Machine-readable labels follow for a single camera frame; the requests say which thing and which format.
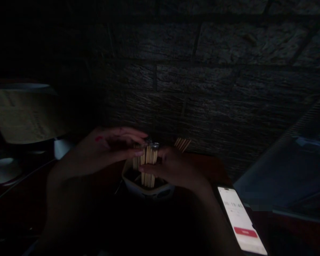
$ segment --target hand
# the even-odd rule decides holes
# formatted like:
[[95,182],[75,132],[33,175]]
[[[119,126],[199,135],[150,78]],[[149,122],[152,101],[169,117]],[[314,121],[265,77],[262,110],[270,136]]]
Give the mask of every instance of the hand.
[[70,150],[53,168],[53,173],[61,180],[95,173],[110,164],[143,155],[142,149],[129,148],[113,151],[114,144],[133,142],[144,144],[148,135],[130,127],[102,130],[96,128],[75,148]]
[[158,157],[162,158],[162,164],[142,165],[139,170],[163,178],[175,186],[184,187],[193,192],[208,183],[207,179],[177,149],[161,148]]

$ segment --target phone screen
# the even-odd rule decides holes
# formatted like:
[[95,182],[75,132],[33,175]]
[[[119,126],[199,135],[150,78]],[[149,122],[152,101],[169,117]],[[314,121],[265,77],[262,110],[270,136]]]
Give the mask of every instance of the phone screen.
[[257,231],[252,227],[252,222],[236,190],[218,187],[218,191],[241,249],[243,251],[268,255]]

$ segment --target white cup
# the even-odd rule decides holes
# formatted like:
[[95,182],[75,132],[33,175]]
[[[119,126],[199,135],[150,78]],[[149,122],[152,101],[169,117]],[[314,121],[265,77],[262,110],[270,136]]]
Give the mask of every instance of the white cup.
[[0,184],[11,185],[19,180],[22,171],[18,162],[13,158],[0,159]]

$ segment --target stone wall texture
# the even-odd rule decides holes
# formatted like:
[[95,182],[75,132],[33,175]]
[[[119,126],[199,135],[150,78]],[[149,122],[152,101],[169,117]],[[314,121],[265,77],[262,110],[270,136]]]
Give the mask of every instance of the stone wall texture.
[[320,0],[0,1],[0,77],[88,124],[190,138],[235,181],[320,98]]

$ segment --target red button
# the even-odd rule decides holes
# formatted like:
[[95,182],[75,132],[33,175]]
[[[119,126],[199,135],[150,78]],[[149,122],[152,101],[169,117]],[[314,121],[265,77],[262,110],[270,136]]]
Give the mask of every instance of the red button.
[[247,235],[247,236],[252,236],[252,237],[257,237],[256,232],[253,231],[253,230],[236,228],[236,227],[234,227],[234,229],[235,229],[235,231],[236,231],[237,234]]

